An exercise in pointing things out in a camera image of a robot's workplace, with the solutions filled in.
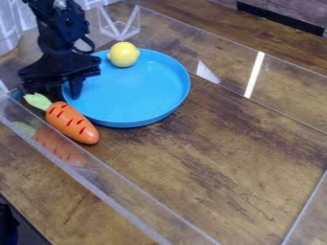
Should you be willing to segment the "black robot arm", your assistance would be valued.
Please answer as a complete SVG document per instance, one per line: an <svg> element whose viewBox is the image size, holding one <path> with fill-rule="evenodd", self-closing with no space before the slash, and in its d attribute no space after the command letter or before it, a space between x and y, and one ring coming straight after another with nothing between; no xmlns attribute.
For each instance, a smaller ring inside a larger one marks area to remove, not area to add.
<svg viewBox="0 0 327 245"><path fill-rule="evenodd" d="M21 0L36 16L42 56L17 72L26 93L49 91L65 81L70 96L81 94L82 81L101 73L101 59L86 37L89 22L74 0Z"/></svg>

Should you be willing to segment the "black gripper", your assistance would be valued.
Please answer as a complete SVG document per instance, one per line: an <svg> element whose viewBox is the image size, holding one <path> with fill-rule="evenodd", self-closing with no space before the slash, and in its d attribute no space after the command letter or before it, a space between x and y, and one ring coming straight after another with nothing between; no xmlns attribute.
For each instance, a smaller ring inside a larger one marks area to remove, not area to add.
<svg viewBox="0 0 327 245"><path fill-rule="evenodd" d="M97 56L76 52L60 56L42 55L37 61L18 70L18 89L24 93L44 93L68 82L70 96L76 100L84 80L101 73L100 64L101 59Z"/></svg>

